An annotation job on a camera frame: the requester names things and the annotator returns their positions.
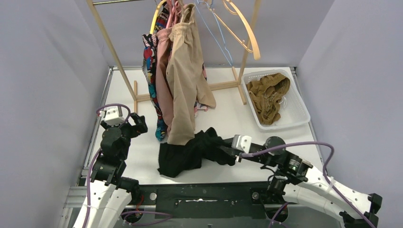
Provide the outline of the black shorts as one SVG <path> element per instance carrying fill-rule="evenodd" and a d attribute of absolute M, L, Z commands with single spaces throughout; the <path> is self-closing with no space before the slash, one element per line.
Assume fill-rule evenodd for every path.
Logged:
<path fill-rule="evenodd" d="M 235 165 L 235 158 L 228 155 L 223 148 L 230 148 L 230 143 L 218 136 L 212 127 L 196 133 L 185 145 L 161 143 L 158 155 L 159 174 L 175 178 L 183 171 L 201 168 L 204 159 L 219 165 Z"/>

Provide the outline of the white plastic basket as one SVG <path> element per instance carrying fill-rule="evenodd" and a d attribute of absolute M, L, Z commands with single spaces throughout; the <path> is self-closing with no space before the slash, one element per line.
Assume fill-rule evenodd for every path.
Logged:
<path fill-rule="evenodd" d="M 259 80 L 264 75 L 271 75 L 281 73 L 290 79 L 291 85 L 287 94 L 280 101 L 280 111 L 281 118 L 274 122 L 271 125 L 263 125 L 259 122 L 257 118 L 257 114 L 253 108 L 251 98 L 248 95 L 246 84 L 253 80 Z M 271 69 L 264 71 L 257 71 L 253 73 L 248 73 L 242 76 L 242 88 L 245 92 L 245 97 L 250 105 L 253 117 L 257 123 L 258 128 L 261 131 L 275 131 L 275 130 L 283 130 L 290 129 L 294 127 L 299 127 L 301 125 L 307 124 L 311 117 L 307 110 L 306 105 L 304 104 L 301 95 L 299 94 L 297 87 L 292 79 L 291 74 L 282 69 Z"/>

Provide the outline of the brown shorts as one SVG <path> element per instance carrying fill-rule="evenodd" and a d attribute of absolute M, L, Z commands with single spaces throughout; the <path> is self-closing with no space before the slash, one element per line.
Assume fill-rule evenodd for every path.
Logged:
<path fill-rule="evenodd" d="M 246 84 L 253 108 L 259 122 L 271 125 L 281 118 L 280 101 L 289 91 L 291 82 L 281 73 L 264 75 Z"/>

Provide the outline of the blue hanger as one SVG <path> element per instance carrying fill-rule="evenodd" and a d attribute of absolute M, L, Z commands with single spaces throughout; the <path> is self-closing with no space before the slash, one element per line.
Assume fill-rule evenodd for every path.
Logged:
<path fill-rule="evenodd" d="M 211 1 L 211 3 L 209 3 L 206 0 L 194 0 L 193 1 L 195 3 L 196 6 L 196 10 L 199 13 L 202 22 L 204 23 L 206 29 L 208 30 L 208 32 L 210 33 L 210 35 L 212 36 L 212 38 L 214 39 L 215 43 L 217 44 L 219 50 L 221 51 L 222 55 L 224 56 L 225 60 L 227 61 L 227 63 L 229 64 L 229 66 L 233 67 L 233 58 L 232 55 L 226 45 L 226 39 L 225 36 L 223 34 L 220 22 L 218 20 L 218 17 L 214 14 L 214 8 L 213 8 L 213 0 Z M 212 16 L 213 21 L 215 22 L 218 32 L 214 33 L 212 31 L 212 29 L 210 28 L 210 26 L 208 25 L 205 17 L 203 16 L 203 14 L 201 13 L 201 10 L 199 9 L 199 7 L 201 6 L 205 6 L 206 9 L 208 10 L 209 14 Z"/>

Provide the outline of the wooden hanger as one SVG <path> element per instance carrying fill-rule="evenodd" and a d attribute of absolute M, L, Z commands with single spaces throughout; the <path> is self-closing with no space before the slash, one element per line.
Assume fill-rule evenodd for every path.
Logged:
<path fill-rule="evenodd" d="M 253 55 L 254 60 L 261 59 L 261 53 L 259 49 L 259 45 L 254 34 L 254 28 L 257 23 L 258 12 L 260 9 L 261 1 L 255 0 L 253 5 L 253 14 L 251 20 L 247 20 L 246 17 L 243 15 L 242 11 L 239 7 L 232 0 L 222 0 L 224 8 L 229 12 L 231 15 L 239 17 L 241 20 L 248 36 L 248 41 L 246 42 L 243 39 L 240 39 L 234 31 L 230 29 L 230 27 L 218 16 L 218 14 L 213 9 L 213 1 L 208 0 L 205 4 L 208 5 L 207 8 L 209 11 L 217 18 L 218 22 L 225 27 L 225 29 L 235 38 L 235 40 L 245 49 L 247 53 L 251 53 Z"/>

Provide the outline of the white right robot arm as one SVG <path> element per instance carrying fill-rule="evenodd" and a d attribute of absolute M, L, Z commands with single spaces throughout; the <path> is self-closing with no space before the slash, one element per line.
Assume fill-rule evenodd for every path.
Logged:
<path fill-rule="evenodd" d="M 268 178 L 264 193 L 267 200 L 280 203 L 284 209 L 288 203 L 299 204 L 329 215 L 346 228 L 375 228 L 383 198 L 376 194 L 365 194 L 336 181 L 326 173 L 326 168 L 317 168 L 311 162 L 288 151 L 290 147 L 321 145 L 334 147 L 325 142 L 296 142 L 286 144 L 277 136 L 269 137 L 264 145 L 251 142 L 249 136 L 235 135 L 219 146 L 236 162 L 242 159 L 261 164 L 262 169 L 275 168 Z"/>

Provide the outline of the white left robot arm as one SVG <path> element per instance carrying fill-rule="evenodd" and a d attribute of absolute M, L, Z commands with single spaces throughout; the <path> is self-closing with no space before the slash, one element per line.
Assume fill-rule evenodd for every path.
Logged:
<path fill-rule="evenodd" d="M 131 139 L 146 133 L 144 116 L 131 113 L 131 125 L 111 111 L 101 121 L 104 131 L 100 149 L 87 175 L 86 198 L 74 223 L 75 228 L 112 228 L 125 207 L 140 199 L 139 181 L 124 177 Z"/>

